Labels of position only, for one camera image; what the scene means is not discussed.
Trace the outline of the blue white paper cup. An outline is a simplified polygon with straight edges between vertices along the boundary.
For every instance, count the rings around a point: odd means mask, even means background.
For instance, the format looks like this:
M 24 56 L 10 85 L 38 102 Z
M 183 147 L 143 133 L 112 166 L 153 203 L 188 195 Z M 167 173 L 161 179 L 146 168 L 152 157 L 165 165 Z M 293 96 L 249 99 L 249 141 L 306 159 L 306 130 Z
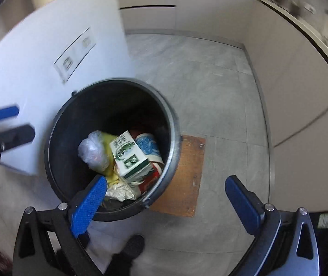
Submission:
M 158 145 L 152 134 L 141 133 L 136 137 L 135 142 L 149 161 L 164 165 Z

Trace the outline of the black shoe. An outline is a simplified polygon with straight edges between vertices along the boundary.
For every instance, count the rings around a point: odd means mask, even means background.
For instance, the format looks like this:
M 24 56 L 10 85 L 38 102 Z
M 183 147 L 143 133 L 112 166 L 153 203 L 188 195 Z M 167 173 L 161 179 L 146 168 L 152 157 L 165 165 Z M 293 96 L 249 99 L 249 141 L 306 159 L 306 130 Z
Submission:
M 125 264 L 132 264 L 145 249 L 145 238 L 141 234 L 132 235 L 124 245 L 120 255 Z

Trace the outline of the yellow cloth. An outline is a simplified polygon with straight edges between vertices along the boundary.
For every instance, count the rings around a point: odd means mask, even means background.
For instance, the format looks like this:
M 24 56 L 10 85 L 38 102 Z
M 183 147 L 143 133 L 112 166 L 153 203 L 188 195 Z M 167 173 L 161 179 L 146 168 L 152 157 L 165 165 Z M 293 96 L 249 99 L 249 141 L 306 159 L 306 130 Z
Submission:
M 113 153 L 110 148 L 110 143 L 116 138 L 115 135 L 111 135 L 105 132 L 102 132 L 102 140 L 103 140 L 103 146 L 105 149 L 105 153 L 107 154 L 108 158 L 108 166 L 107 168 L 102 172 L 102 175 L 106 178 L 108 187 L 113 186 L 114 184 L 119 182 L 119 177 L 117 173 L 115 172 L 115 160 L 113 157 Z

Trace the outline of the green white carton box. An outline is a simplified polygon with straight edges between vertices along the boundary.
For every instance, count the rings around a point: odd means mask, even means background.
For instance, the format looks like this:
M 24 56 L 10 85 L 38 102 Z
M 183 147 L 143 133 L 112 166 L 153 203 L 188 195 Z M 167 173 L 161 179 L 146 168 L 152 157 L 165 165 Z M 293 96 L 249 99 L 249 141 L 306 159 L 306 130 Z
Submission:
M 138 147 L 129 131 L 116 137 L 110 143 L 110 148 L 118 174 L 122 178 L 128 179 L 150 164 L 148 158 Z

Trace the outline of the black trash bin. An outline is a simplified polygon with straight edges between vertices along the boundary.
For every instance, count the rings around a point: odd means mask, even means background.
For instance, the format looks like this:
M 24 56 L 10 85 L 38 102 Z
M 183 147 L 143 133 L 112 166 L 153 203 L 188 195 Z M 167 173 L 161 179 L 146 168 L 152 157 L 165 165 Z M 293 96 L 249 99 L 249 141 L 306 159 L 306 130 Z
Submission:
M 45 146 L 48 181 L 71 203 L 96 176 L 108 190 L 94 216 L 112 222 L 155 202 L 172 180 L 180 157 L 178 118 L 154 87 L 114 78 L 77 92 L 55 117 Z

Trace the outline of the white tissue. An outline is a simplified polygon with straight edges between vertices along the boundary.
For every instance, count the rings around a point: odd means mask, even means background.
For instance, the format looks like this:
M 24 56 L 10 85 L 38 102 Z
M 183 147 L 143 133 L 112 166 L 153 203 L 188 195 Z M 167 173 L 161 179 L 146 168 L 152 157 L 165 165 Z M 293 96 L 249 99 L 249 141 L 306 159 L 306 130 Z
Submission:
M 107 192 L 105 193 L 106 198 L 115 199 L 119 202 L 136 200 L 140 195 L 141 193 L 139 190 L 132 188 L 125 180 L 120 178 L 112 184 L 109 184 Z

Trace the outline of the brown floor mat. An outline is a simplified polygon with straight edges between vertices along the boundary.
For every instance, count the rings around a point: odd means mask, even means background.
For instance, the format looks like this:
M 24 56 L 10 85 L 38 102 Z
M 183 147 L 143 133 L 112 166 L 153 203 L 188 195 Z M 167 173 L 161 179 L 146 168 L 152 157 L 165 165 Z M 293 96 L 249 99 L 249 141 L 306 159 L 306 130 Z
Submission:
M 178 217 L 194 217 L 202 178 L 206 140 L 182 136 L 180 161 L 164 193 L 150 206 L 151 211 Z

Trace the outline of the red white paper cup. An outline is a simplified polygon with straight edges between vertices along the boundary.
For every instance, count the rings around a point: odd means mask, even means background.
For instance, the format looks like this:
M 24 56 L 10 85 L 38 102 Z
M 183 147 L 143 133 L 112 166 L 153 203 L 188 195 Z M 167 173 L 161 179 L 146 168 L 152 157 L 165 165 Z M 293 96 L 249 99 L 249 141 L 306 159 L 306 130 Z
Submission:
M 152 162 L 152 166 L 153 169 L 149 172 L 143 183 L 138 186 L 141 194 L 147 192 L 158 181 L 159 177 L 162 174 L 162 168 L 160 163 Z

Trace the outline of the clear plastic bag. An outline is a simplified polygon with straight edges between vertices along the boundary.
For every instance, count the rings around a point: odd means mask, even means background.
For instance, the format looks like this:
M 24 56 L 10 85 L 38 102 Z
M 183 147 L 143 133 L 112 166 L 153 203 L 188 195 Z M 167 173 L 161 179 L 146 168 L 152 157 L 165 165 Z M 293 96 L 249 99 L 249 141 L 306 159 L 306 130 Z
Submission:
M 109 166 L 107 151 L 104 147 L 103 133 L 94 131 L 78 146 L 78 156 L 91 170 L 102 173 Z

